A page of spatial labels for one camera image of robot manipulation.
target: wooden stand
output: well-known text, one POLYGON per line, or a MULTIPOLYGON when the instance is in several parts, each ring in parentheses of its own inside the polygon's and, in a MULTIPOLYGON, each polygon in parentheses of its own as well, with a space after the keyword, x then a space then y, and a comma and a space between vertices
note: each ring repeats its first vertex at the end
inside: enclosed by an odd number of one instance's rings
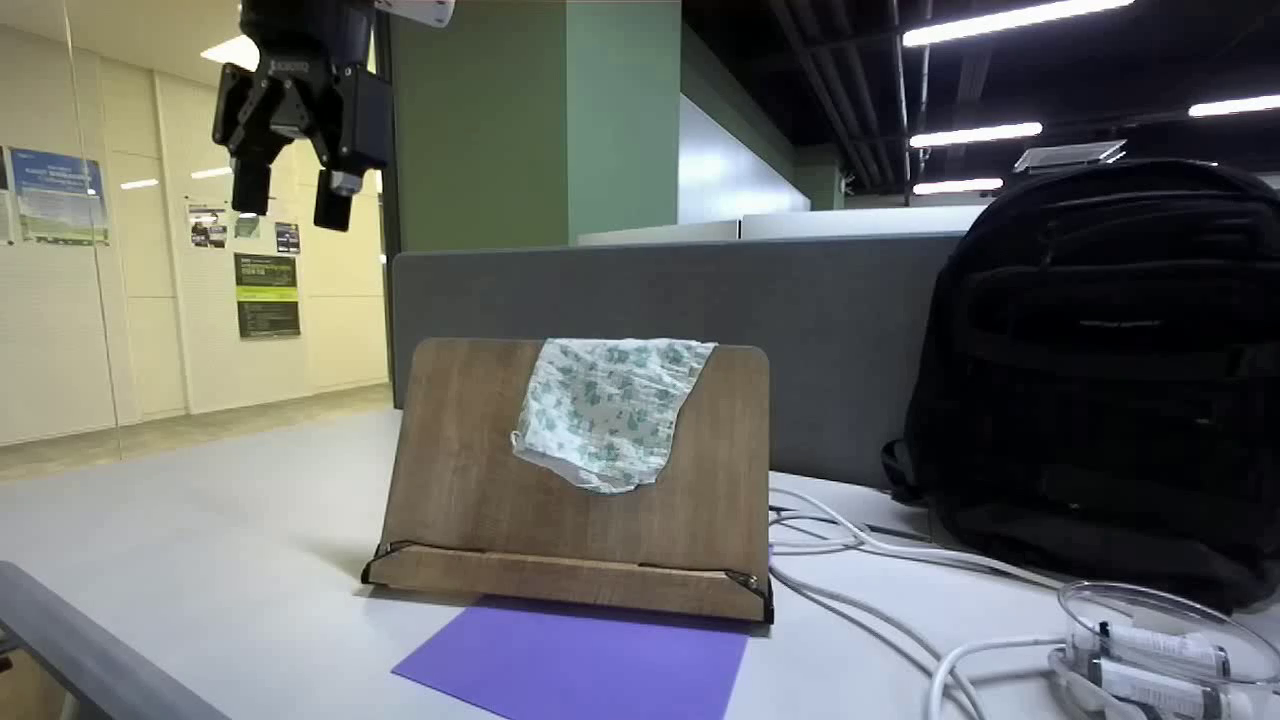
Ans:
POLYGON ((767 623, 765 354, 711 354, 662 476, 622 496, 510 456, 534 354, 534 341, 415 348, 384 540, 362 582, 767 623))

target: ceiling light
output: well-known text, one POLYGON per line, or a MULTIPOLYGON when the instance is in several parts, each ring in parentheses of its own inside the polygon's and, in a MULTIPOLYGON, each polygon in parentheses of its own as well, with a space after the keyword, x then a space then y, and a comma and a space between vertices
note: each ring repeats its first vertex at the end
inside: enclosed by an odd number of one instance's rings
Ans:
POLYGON ((209 65, 238 65, 254 71, 254 46, 249 35, 220 39, 200 51, 209 65))
POLYGON ((921 134, 912 138, 912 148, 947 148, 947 145, 1000 145, 1000 141, 1022 141, 1040 138, 1043 123, 987 123, 987 130, 956 130, 956 134, 921 134))
POLYGON ((121 189, 138 194, 138 189, 154 189, 154 183, 160 183, 154 178, 145 178, 145 182, 123 182, 121 189))
POLYGON ((230 178, 230 168, 204 168, 204 173, 192 173, 192 182, 217 182, 217 178, 230 178))
POLYGON ((1210 101, 1210 103, 1189 107, 1189 117, 1245 117, 1245 112, 1280 112, 1280 97, 1234 97, 1234 101, 1210 101))
POLYGON ((935 183, 917 183, 917 198, 963 198, 963 194, 994 194, 1002 189, 1000 178, 967 178, 967 182, 935 182, 935 183))
POLYGON ((923 25, 902 35, 902 48, 953 46, 953 39, 991 35, 991 34, 1011 34, 1011 28, 1031 28, 1031 25, 1055 25, 1055 19, 1112 12, 1112 7, 1127 7, 1127 6, 1131 0, 1055 0, 1055 6, 991 12, 991 16, 967 16, 967 19, 953 19, 953 25, 923 25))

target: patterned cloth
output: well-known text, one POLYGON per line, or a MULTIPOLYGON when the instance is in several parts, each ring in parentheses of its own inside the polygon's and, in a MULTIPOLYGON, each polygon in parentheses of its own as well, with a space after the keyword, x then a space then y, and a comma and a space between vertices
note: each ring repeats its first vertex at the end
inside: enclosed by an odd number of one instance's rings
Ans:
POLYGON ((657 483, 711 354, 701 341, 549 341, 510 452, 588 491, 657 483))

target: purple paper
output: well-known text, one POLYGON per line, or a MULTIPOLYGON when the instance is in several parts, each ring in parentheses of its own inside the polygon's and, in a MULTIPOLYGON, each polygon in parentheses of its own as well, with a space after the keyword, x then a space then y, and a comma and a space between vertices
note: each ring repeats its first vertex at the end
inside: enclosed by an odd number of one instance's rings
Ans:
POLYGON ((394 677, 510 720, 711 720, 745 646, 737 630, 478 605, 394 677))

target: table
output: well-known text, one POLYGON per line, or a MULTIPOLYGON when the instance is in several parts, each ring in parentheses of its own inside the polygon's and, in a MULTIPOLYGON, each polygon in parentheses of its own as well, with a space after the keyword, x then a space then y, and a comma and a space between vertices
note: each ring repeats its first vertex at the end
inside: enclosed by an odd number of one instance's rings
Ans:
MULTIPOLYGON (((27 567, 229 717, 486 717, 391 677, 458 605, 360 588, 381 535, 399 411, 217 442, 0 488, 0 559, 27 567)), ((770 476, 853 519, 909 524, 872 488, 770 476)), ((793 576, 888 607, 939 647, 1055 638, 1048 594, 874 558, 787 558, 793 576)), ((1253 613, 1280 641, 1280 605, 1253 613)), ((1043 661, 991 655, 971 677, 1043 661)), ((731 720, 917 720, 923 677, 866 634, 777 588, 777 630, 749 641, 731 720)), ((1064 717, 1043 679, 978 685, 1000 717, 1064 717)))

